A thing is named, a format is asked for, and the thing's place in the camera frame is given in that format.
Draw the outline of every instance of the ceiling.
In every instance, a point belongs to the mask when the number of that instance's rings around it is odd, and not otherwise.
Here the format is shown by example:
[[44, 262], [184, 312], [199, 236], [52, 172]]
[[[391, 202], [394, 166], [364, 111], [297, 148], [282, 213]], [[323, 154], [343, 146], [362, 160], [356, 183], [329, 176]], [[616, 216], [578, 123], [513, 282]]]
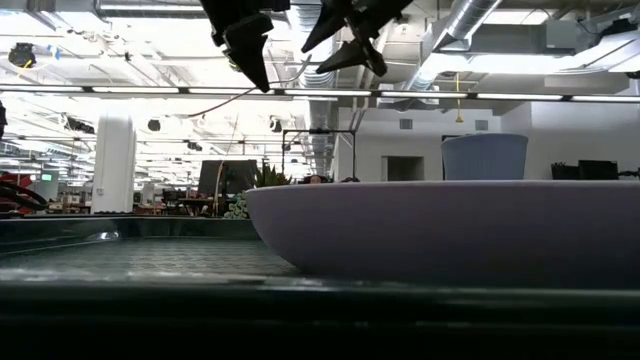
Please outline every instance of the ceiling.
[[[553, 14], [565, 7], [574, 12], [585, 10], [580, 3], [505, 0], [487, 22], [539, 24], [546, 20], [545, 12]], [[592, 0], [589, 11], [597, 14], [633, 3]], [[55, 14], [2, 10], [3, 5], [0, 5], [0, 83], [253, 87], [243, 74], [232, 70], [221, 49], [213, 45], [211, 25], [204, 13], [181, 11], [184, 6], [194, 5], [198, 2], [103, 0], [104, 9], [95, 13], [79, 9]], [[336, 76], [337, 87], [377, 88], [380, 84], [408, 80], [421, 63], [421, 42], [427, 24], [446, 16], [450, 5], [451, 1], [447, 0], [415, 1], [404, 11], [406, 21], [389, 25], [386, 42], [379, 44], [389, 66], [388, 73], [378, 78], [362, 67], [344, 69]], [[159, 15], [154, 10], [162, 7], [171, 11], [161, 11]], [[269, 79], [283, 81], [293, 78], [301, 68], [303, 56], [296, 45], [300, 42], [300, 34], [290, 29], [286, 17], [274, 19], [284, 21], [274, 21], [275, 29], [269, 34], [263, 55]], [[351, 38], [350, 31], [344, 29], [336, 42]], [[34, 68], [21, 69], [9, 63], [8, 53], [18, 42], [35, 45], [37, 64]], [[453, 91], [458, 85], [460, 91], [544, 92], [547, 78], [465, 72], [460, 73], [458, 83], [451, 76], [441, 75], [434, 85], [441, 90]], [[277, 86], [296, 87], [298, 84], [294, 81]], [[0, 99], [8, 109], [10, 125], [6, 128], [6, 136], [38, 137], [37, 141], [11, 140], [0, 145], [0, 152], [5, 153], [0, 157], [0, 170], [20, 168], [27, 173], [38, 168], [65, 169], [66, 175], [62, 179], [73, 184], [91, 180], [95, 136], [70, 130], [65, 123], [72, 118], [97, 128], [101, 109], [105, 107], [126, 106], [134, 115], [139, 139], [138, 185], [152, 180], [180, 186], [197, 183], [203, 159], [265, 158], [280, 166], [282, 136], [270, 130], [270, 121], [277, 119], [288, 129], [306, 129], [309, 123], [304, 100], [241, 98], [204, 117], [187, 118], [184, 115], [211, 108], [224, 100], [100, 99], [26, 93], [4, 93], [0, 94]], [[341, 105], [350, 106], [350, 102]], [[455, 101], [441, 103], [443, 108], [455, 106]], [[483, 101], [468, 102], [465, 106], [496, 109], [500, 104]], [[151, 119], [161, 121], [160, 131], [149, 130]], [[288, 135], [288, 141], [293, 141], [293, 137], [293, 134]], [[202, 151], [188, 149], [186, 140], [198, 143]], [[244, 145], [238, 143], [241, 140], [245, 141]], [[316, 171], [315, 160], [311, 140], [306, 136], [297, 140], [300, 143], [293, 143], [287, 153], [285, 171], [294, 177], [302, 177]]]

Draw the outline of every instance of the ceiling light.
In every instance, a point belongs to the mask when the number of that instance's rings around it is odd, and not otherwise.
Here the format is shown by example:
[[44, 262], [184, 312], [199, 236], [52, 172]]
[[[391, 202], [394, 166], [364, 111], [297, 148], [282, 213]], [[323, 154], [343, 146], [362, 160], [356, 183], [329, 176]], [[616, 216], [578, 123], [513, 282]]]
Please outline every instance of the ceiling light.
[[357, 97], [371, 96], [371, 91], [365, 91], [365, 90], [299, 89], [299, 90], [285, 90], [284, 93], [285, 95], [292, 95], [292, 96], [357, 96]]
[[640, 96], [599, 96], [599, 95], [576, 95], [571, 101], [576, 102], [622, 102], [640, 103]]
[[153, 94], [177, 94], [180, 92], [178, 88], [171, 87], [130, 87], [130, 86], [108, 86], [94, 87], [95, 92], [110, 93], [153, 93]]
[[80, 86], [48, 86], [48, 85], [0, 85], [0, 91], [27, 92], [83, 92]]
[[572, 56], [483, 54], [469, 60], [467, 71], [490, 74], [553, 74], [576, 67]]
[[530, 101], [558, 101], [562, 95], [544, 94], [478, 94], [478, 99], [494, 100], [530, 100]]
[[7, 170], [10, 174], [20, 174], [20, 175], [38, 175], [40, 171], [37, 170]]
[[202, 6], [197, 5], [101, 5], [100, 10], [118, 11], [184, 11], [199, 12], [204, 11]]
[[240, 95], [246, 93], [247, 95], [264, 95], [273, 94], [273, 90], [263, 93], [256, 89], [232, 89], [232, 88], [189, 88], [191, 94], [209, 94], [209, 95]]
[[467, 97], [467, 93], [456, 92], [415, 92], [415, 91], [383, 91], [382, 97], [394, 97], [394, 98], [413, 98], [413, 99], [464, 99]]
[[18, 166], [18, 165], [20, 165], [20, 161], [12, 160], [12, 159], [2, 159], [2, 158], [0, 158], [0, 165]]
[[546, 10], [529, 9], [512, 10], [512, 9], [496, 9], [482, 22], [483, 24], [499, 24], [499, 25], [540, 25], [544, 23], [549, 16]]

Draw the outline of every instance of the lavender bowl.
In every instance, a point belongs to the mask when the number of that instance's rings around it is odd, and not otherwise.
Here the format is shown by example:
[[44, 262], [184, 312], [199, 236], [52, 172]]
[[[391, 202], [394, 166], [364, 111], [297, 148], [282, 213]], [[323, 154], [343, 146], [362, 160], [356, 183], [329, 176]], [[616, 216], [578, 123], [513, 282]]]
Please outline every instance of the lavender bowl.
[[319, 276], [640, 287], [640, 183], [296, 185], [252, 190], [247, 200], [262, 240]]

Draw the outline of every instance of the white column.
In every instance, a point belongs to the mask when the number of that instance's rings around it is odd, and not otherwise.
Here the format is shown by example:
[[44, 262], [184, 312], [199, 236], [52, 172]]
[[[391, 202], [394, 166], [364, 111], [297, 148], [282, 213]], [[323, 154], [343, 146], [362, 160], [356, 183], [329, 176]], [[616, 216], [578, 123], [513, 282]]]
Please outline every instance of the white column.
[[133, 210], [136, 129], [131, 115], [112, 106], [98, 123], [91, 212]]
[[140, 196], [141, 204], [147, 205], [155, 202], [155, 187], [155, 184], [144, 184]]

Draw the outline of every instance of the wall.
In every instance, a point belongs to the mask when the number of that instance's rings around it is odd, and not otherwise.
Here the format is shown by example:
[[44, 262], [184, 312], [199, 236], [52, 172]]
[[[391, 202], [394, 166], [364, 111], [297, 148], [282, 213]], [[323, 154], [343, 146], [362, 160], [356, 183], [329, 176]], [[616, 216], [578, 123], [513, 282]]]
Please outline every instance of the wall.
[[[348, 128], [350, 114], [341, 111], [341, 128]], [[361, 181], [378, 182], [382, 179], [383, 156], [419, 156], [424, 158], [425, 180], [442, 180], [442, 135], [476, 133], [475, 120], [488, 120], [489, 131], [500, 131], [500, 118], [490, 110], [464, 110], [465, 122], [456, 123], [457, 111], [368, 110], [357, 133], [357, 176]], [[413, 130], [400, 130], [399, 119], [413, 119]], [[351, 148], [338, 142], [334, 168], [336, 179], [351, 176]]]
[[528, 103], [505, 114], [501, 128], [529, 137], [525, 177], [551, 179], [554, 162], [611, 160], [620, 170], [637, 170], [639, 119], [637, 105]]

